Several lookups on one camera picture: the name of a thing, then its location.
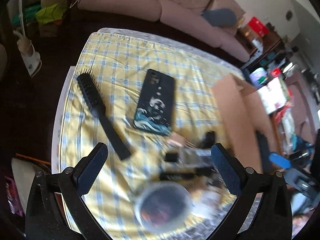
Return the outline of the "round dark lidded container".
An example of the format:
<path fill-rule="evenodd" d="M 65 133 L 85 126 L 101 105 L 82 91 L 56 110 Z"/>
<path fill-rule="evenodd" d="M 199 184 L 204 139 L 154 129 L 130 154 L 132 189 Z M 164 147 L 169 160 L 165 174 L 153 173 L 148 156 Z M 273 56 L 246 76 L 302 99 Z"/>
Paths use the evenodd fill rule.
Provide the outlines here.
<path fill-rule="evenodd" d="M 170 181 L 151 183 L 135 198 L 134 213 L 148 232 L 166 233 L 184 224 L 193 208 L 185 187 Z"/>

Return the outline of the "black phone wave case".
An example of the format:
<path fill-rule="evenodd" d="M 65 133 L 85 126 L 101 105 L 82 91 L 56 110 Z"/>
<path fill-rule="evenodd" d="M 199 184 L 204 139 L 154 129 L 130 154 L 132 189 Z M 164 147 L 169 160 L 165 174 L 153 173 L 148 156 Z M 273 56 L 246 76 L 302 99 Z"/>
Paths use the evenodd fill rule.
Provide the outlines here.
<path fill-rule="evenodd" d="M 174 91 L 174 78 L 148 69 L 140 91 L 133 127 L 152 134 L 169 135 L 171 133 Z"/>

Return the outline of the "black hairbrush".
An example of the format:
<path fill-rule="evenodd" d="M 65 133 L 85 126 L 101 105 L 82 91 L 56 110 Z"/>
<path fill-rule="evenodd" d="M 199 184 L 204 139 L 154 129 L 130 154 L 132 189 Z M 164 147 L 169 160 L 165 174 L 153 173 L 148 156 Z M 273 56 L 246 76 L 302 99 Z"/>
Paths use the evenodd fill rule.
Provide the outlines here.
<path fill-rule="evenodd" d="M 89 72 L 84 72 L 80 74 L 76 80 L 89 111 L 95 118 L 99 119 L 100 124 L 118 158 L 121 161 L 124 161 L 131 157 L 129 148 L 123 143 L 105 114 L 106 106 L 93 81 L 92 75 Z"/>

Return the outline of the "brown cardboard box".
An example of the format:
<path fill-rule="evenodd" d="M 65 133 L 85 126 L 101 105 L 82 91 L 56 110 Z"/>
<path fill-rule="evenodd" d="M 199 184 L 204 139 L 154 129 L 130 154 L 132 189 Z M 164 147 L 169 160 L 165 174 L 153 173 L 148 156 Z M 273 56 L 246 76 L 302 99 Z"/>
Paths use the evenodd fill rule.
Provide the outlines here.
<path fill-rule="evenodd" d="M 258 91 L 233 74 L 217 81 L 212 91 L 232 155 L 244 167 L 249 166 L 258 173 L 263 173 L 256 131 L 267 138 L 271 152 L 276 151 L 276 139 Z"/>

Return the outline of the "white tissue pack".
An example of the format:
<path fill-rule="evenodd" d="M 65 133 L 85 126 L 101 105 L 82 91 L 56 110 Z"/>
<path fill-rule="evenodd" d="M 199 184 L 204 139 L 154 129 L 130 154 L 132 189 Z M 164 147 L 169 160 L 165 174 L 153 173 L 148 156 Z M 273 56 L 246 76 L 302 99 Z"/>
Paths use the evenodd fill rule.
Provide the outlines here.
<path fill-rule="evenodd" d="M 267 114 L 281 109 L 290 100 L 287 87 L 279 77 L 275 77 L 267 85 L 259 88 L 258 94 Z"/>

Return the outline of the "small dark printed box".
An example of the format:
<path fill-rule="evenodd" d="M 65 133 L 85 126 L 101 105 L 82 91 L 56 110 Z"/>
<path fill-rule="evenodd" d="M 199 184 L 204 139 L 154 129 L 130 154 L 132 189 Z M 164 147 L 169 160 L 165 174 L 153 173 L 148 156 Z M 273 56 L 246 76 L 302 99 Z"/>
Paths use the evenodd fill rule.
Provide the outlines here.
<path fill-rule="evenodd" d="M 162 170 L 168 173 L 196 173 L 213 167 L 210 149 L 199 148 L 179 148 L 168 152 L 161 164 Z"/>

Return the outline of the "red box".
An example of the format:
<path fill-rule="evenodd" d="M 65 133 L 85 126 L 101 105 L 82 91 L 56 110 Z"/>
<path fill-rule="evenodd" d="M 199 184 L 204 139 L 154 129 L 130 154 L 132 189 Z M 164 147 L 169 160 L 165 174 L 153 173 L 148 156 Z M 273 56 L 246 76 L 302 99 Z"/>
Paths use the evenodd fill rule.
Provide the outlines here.
<path fill-rule="evenodd" d="M 256 17 L 252 17 L 247 25 L 260 37 L 264 37 L 269 33 L 267 27 Z"/>

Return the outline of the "yellow plaid tablecloth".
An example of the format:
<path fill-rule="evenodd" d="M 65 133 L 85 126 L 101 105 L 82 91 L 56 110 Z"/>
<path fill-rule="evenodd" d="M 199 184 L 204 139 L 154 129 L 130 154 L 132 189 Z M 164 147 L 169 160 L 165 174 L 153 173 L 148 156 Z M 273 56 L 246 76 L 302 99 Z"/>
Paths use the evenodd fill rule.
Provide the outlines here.
<path fill-rule="evenodd" d="M 174 80 L 172 107 L 153 92 L 145 106 L 138 104 L 148 71 Z M 176 132 L 197 143 L 209 131 L 218 142 L 229 142 L 211 88 L 228 74 L 242 77 L 235 66 L 214 56 L 200 56 L 173 44 L 162 44 L 132 34 L 92 33 L 86 41 L 75 74 L 88 72 L 99 89 L 106 115 L 131 157 L 121 161 L 114 149 L 83 200 L 100 226 L 113 239 L 205 239 L 231 207 L 225 193 L 218 214 L 210 220 L 190 215 L 175 231 L 147 232 L 135 218 L 133 200 L 165 169 L 170 146 L 166 137 Z"/>

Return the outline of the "blue-grey cushion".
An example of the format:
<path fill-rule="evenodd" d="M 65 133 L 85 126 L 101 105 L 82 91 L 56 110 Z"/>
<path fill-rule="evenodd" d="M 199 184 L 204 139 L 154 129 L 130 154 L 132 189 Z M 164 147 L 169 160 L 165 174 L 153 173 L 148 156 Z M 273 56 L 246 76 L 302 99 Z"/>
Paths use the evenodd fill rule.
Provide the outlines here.
<path fill-rule="evenodd" d="M 224 25 L 234 25 L 237 23 L 235 13 L 228 8 L 216 10 L 206 10 L 202 13 L 202 17 L 212 26 L 220 27 Z"/>

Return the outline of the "pink-brown sofa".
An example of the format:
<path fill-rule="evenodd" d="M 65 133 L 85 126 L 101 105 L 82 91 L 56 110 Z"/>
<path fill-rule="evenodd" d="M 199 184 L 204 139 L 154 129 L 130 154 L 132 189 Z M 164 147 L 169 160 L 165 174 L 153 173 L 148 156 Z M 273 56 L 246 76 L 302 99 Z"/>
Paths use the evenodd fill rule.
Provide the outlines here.
<path fill-rule="evenodd" d="M 201 42 L 220 48 L 247 62 L 249 53 L 235 38 L 245 11 L 235 0 L 77 0 L 80 10 L 109 12 L 150 22 L 161 22 Z M 203 17 L 206 10 L 231 9 L 237 18 L 234 25 L 214 27 Z"/>

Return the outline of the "yellow-green bag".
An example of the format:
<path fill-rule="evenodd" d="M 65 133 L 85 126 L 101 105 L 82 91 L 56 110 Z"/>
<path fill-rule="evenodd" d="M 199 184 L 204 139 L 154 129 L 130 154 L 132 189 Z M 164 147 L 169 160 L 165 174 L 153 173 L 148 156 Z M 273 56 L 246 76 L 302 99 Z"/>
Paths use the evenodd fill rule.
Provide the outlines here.
<path fill-rule="evenodd" d="M 35 18 L 39 24 L 45 25 L 51 22 L 62 20 L 63 15 L 66 11 L 66 6 L 56 3 L 54 5 L 39 10 L 35 14 Z"/>

